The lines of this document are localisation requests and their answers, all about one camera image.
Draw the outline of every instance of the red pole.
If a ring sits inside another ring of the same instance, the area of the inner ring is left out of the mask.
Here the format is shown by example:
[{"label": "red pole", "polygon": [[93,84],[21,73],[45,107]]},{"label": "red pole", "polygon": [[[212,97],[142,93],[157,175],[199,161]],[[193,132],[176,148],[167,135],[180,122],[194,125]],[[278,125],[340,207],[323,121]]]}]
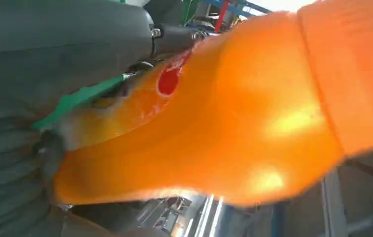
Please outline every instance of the red pole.
[{"label": "red pole", "polygon": [[221,24],[223,23],[225,12],[227,11],[227,7],[228,7],[228,0],[224,0],[223,5],[221,5],[220,16],[218,17],[218,20],[215,23],[215,30],[214,30],[215,33],[220,31]]}]

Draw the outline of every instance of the metal pipe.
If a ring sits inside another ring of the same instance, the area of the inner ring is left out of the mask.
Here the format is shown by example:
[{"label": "metal pipe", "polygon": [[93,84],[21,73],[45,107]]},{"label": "metal pipe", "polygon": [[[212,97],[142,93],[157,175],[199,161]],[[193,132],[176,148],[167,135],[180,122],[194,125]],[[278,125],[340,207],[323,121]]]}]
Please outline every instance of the metal pipe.
[{"label": "metal pipe", "polygon": [[326,236],[348,237],[339,175],[336,169],[325,175],[322,181],[322,201]]}]

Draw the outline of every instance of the red circular mark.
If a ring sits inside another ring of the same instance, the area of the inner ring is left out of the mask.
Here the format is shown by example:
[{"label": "red circular mark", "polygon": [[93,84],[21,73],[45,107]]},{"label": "red circular mark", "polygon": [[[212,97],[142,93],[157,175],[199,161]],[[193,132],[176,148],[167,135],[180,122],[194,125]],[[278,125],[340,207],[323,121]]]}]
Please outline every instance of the red circular mark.
[{"label": "red circular mark", "polygon": [[163,95],[171,95],[176,89],[179,82],[179,70],[172,70],[170,72],[163,72],[160,77],[158,89]]},{"label": "red circular mark", "polygon": [[190,55],[191,51],[186,51],[166,65],[157,82],[157,90],[160,94],[169,96],[174,92],[179,83],[180,71]]}]

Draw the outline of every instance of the metal bolt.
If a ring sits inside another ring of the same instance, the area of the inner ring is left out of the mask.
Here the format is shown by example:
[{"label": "metal bolt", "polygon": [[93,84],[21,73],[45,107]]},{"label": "metal bolt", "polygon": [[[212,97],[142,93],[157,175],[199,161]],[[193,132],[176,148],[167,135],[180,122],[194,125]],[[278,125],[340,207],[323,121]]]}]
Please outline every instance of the metal bolt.
[{"label": "metal bolt", "polygon": [[204,39],[204,35],[200,31],[193,32],[192,33],[192,39],[193,40],[203,40]]},{"label": "metal bolt", "polygon": [[156,38],[162,36],[162,31],[159,28],[154,28],[151,30],[151,37]]}]

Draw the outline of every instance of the metal rod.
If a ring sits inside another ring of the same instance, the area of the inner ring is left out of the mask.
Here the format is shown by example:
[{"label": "metal rod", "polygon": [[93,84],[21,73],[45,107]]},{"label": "metal rod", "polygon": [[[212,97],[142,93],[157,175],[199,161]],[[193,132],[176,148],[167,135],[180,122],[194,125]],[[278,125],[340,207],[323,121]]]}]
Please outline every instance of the metal rod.
[{"label": "metal rod", "polygon": [[215,23],[214,33],[219,32],[221,29],[221,25],[223,24],[224,15],[227,11],[228,4],[228,0],[224,0],[223,5],[221,5],[220,15],[218,16],[217,22]]},{"label": "metal rod", "polygon": [[325,175],[322,181],[322,200],[326,237],[348,237],[339,175],[336,169]]}]

